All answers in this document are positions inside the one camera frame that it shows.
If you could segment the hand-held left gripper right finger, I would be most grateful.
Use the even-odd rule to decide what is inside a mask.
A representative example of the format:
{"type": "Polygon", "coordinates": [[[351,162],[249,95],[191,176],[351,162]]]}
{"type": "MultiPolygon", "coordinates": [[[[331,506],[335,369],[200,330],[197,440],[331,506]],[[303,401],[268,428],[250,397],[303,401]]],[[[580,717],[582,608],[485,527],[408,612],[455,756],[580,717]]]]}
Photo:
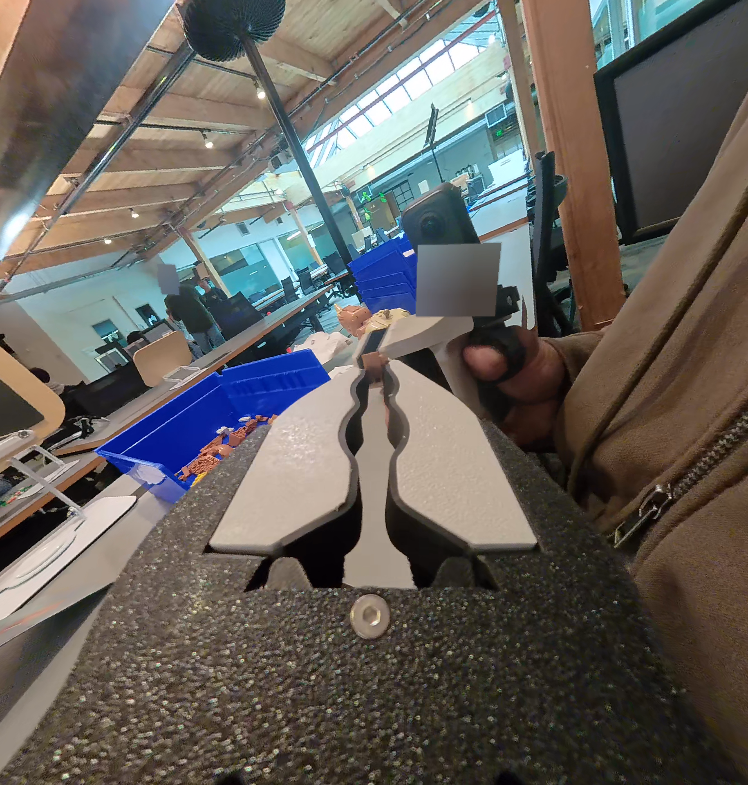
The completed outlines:
{"type": "Polygon", "coordinates": [[[463,550],[532,550],[536,535],[473,411],[403,361],[383,379],[389,424],[401,427],[394,500],[463,550]]]}

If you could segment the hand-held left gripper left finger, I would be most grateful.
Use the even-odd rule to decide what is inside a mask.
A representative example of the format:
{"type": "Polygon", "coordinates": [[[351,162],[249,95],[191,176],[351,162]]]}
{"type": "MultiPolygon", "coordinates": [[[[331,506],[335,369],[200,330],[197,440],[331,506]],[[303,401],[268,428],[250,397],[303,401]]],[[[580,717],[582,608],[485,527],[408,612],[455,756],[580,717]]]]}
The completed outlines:
{"type": "Polygon", "coordinates": [[[210,549],[353,549],[365,372],[352,367],[278,416],[209,540],[210,549]]]}

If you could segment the pile of brown lego pieces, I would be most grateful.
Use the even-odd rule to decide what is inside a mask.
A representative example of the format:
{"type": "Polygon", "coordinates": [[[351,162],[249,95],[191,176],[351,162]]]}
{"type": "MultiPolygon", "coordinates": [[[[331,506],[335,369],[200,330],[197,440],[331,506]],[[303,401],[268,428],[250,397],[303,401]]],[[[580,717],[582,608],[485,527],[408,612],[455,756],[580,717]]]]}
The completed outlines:
{"type": "Polygon", "coordinates": [[[199,451],[197,456],[178,472],[175,478],[195,485],[247,440],[259,427],[272,424],[278,418],[273,415],[246,415],[238,420],[236,427],[222,426],[216,436],[199,451]]]}

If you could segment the blue plastic bin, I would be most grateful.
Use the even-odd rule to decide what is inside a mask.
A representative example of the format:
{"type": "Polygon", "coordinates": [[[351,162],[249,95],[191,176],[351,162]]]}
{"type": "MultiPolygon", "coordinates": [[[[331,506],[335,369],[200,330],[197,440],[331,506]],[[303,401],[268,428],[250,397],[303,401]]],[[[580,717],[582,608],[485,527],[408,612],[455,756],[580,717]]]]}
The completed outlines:
{"type": "Polygon", "coordinates": [[[310,350],[212,373],[176,398],[107,441],[96,453],[131,476],[153,496],[174,503],[195,476],[184,467],[223,427],[242,426],[242,417],[281,415],[330,380],[310,350]]]}

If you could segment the tan lego figure part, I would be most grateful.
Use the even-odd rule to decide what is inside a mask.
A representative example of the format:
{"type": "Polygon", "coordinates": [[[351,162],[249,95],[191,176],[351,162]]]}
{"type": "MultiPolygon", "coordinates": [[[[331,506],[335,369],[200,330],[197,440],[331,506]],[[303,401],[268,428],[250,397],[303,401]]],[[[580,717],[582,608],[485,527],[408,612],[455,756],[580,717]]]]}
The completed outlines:
{"type": "Polygon", "coordinates": [[[374,331],[386,330],[394,322],[411,316],[408,311],[401,308],[383,309],[371,313],[364,305],[348,305],[342,308],[334,304],[334,309],[341,328],[358,339],[374,331]]]}

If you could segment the person's right hand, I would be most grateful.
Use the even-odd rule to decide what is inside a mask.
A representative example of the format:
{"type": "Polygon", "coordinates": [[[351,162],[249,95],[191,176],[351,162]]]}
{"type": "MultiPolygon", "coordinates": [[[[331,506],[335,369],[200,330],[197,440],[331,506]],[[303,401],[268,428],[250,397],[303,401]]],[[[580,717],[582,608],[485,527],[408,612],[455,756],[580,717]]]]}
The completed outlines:
{"type": "Polygon", "coordinates": [[[481,383],[481,402],[499,429],[524,451],[553,451],[558,409],[569,385],[557,350],[536,330],[509,328],[522,347],[515,373],[498,347],[468,345],[463,352],[470,374],[481,383]]]}

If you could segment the white paper leaflet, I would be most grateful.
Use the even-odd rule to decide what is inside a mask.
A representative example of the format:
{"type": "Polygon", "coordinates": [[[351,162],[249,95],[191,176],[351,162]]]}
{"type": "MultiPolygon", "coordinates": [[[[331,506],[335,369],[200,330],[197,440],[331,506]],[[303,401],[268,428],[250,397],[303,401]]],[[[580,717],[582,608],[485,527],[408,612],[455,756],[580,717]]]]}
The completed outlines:
{"type": "Polygon", "coordinates": [[[324,365],[350,348],[353,339],[339,331],[311,334],[302,344],[295,345],[291,352],[311,351],[320,364],[324,365]]]}

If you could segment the stack of blue bins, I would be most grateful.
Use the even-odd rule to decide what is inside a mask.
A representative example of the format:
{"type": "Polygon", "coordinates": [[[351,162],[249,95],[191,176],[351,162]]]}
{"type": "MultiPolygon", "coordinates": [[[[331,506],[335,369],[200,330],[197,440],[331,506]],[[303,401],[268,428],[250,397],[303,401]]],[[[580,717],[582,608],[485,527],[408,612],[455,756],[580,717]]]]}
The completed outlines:
{"type": "Polygon", "coordinates": [[[405,235],[351,261],[358,297],[370,312],[403,309],[416,313],[417,256],[405,235]]]}

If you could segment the grey desk wooden edge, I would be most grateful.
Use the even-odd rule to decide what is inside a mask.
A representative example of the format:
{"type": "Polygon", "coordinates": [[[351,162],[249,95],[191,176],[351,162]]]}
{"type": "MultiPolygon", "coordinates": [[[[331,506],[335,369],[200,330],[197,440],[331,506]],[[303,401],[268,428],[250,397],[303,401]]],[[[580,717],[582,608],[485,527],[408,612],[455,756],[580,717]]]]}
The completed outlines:
{"type": "Polygon", "coordinates": [[[308,309],[310,304],[318,300],[321,295],[327,294],[335,282],[336,280],[331,280],[327,286],[282,306],[234,338],[226,341],[222,346],[193,361],[191,367],[197,368],[198,372],[182,386],[178,387],[168,381],[162,381],[149,392],[145,392],[124,405],[124,407],[107,415],[106,420],[100,426],[96,426],[94,433],[88,437],[73,441],[65,440],[63,443],[53,446],[51,448],[52,453],[56,456],[76,455],[94,451],[96,448],[103,446],[117,434],[161,408],[199,381],[224,368],[251,346],[259,344],[276,327],[301,314],[308,309]]]}
{"type": "MultiPolygon", "coordinates": [[[[56,486],[61,491],[65,491],[66,488],[75,484],[88,474],[98,472],[107,463],[104,458],[96,455],[94,452],[85,452],[75,456],[69,456],[68,462],[77,458],[79,459],[79,462],[74,468],[55,482],[56,486]]],[[[18,484],[15,489],[31,484],[34,484],[32,480],[22,482],[18,484]]],[[[25,521],[26,518],[32,516],[38,510],[43,509],[48,503],[53,501],[54,498],[50,493],[38,488],[38,492],[34,493],[29,498],[21,499],[18,502],[0,509],[0,539],[16,528],[17,525],[20,525],[25,521]]]]}

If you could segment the black office chair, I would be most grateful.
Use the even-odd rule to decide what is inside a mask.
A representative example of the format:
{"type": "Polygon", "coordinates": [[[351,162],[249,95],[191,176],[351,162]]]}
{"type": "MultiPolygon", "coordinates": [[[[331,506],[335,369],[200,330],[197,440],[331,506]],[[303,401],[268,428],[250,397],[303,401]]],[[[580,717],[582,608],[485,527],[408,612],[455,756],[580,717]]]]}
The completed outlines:
{"type": "Polygon", "coordinates": [[[263,320],[262,313],[241,292],[218,304],[213,313],[222,336],[228,341],[263,320]]]}

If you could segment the wooden chair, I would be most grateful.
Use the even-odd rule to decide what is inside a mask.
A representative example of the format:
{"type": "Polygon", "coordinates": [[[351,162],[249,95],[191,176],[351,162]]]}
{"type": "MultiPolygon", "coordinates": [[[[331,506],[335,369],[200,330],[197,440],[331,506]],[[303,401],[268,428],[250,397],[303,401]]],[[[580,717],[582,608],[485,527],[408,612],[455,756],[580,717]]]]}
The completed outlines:
{"type": "Polygon", "coordinates": [[[192,361],[189,342],[178,330],[144,345],[133,356],[133,364],[147,388],[159,386],[165,377],[179,368],[189,367],[192,361]]]}

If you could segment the person's brown jacket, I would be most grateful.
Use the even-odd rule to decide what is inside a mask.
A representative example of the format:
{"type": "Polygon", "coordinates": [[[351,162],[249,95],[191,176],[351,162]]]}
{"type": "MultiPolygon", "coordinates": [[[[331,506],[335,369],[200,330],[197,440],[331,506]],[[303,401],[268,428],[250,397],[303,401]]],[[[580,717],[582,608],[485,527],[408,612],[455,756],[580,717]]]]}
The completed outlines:
{"type": "Polygon", "coordinates": [[[612,324],[552,340],[555,445],[674,672],[748,780],[748,92],[612,324]]]}

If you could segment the white lamp stand base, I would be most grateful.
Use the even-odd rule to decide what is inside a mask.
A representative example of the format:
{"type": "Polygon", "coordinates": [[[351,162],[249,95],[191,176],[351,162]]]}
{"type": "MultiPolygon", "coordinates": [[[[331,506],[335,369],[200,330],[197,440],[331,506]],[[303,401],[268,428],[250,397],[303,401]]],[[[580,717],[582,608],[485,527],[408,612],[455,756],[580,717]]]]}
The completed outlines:
{"type": "MultiPolygon", "coordinates": [[[[43,470],[44,459],[30,450],[24,462],[38,471],[43,470]]],[[[24,555],[13,561],[0,573],[0,621],[22,608],[49,584],[64,568],[130,512],[138,499],[136,496],[107,496],[95,498],[80,506],[86,515],[79,527],[67,517],[24,555]]]]}

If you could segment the white stand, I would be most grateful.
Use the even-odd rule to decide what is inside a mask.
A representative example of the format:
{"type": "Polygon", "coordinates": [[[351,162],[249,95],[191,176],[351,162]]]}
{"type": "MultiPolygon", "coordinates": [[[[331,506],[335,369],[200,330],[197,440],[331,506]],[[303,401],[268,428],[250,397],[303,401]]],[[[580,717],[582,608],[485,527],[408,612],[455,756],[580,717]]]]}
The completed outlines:
{"type": "Polygon", "coordinates": [[[55,500],[62,502],[66,507],[68,518],[76,522],[76,526],[79,527],[81,523],[85,522],[86,515],[81,511],[81,507],[76,505],[55,484],[57,480],[74,468],[79,459],[66,462],[40,446],[36,447],[36,452],[44,459],[42,473],[23,461],[26,456],[25,451],[9,457],[8,462],[17,471],[30,478],[41,490],[50,493],[55,500]]]}

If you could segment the black framed grey panel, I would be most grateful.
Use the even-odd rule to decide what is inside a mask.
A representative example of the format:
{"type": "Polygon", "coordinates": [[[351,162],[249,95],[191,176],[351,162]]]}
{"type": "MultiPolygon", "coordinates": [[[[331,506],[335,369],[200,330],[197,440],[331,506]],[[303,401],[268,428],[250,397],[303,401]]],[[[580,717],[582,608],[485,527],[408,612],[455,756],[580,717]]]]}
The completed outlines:
{"type": "Polygon", "coordinates": [[[699,2],[594,80],[622,242],[665,236],[748,92],[748,1],[699,2]]]}

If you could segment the dark glossy overhead panel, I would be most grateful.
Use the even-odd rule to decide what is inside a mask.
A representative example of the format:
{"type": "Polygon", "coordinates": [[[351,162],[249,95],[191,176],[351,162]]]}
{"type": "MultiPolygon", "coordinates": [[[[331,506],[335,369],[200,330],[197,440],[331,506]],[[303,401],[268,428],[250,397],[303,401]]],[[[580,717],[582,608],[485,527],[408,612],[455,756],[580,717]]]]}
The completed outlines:
{"type": "Polygon", "coordinates": [[[0,1],[0,262],[173,4],[0,1]]]}

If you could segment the wooden post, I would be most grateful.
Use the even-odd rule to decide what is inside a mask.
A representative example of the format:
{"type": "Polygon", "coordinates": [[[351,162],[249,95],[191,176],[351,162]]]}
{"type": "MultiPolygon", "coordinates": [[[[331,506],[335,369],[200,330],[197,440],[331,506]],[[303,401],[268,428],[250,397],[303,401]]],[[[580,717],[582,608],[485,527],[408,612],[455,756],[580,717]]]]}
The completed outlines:
{"type": "Polygon", "coordinates": [[[594,76],[588,1],[523,1],[522,15],[546,145],[567,178],[559,207],[569,274],[583,331],[610,325],[624,283],[614,194],[594,76]]]}

